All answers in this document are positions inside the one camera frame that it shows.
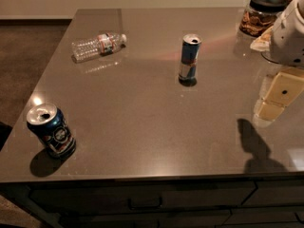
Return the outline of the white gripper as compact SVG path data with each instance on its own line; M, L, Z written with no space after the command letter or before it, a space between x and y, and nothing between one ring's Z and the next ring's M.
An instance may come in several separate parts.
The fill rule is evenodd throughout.
M273 61L284 67L275 76L267 75L254 107L255 122L274 122L304 91L304 0L293 0L250 45L250 49L270 50Z

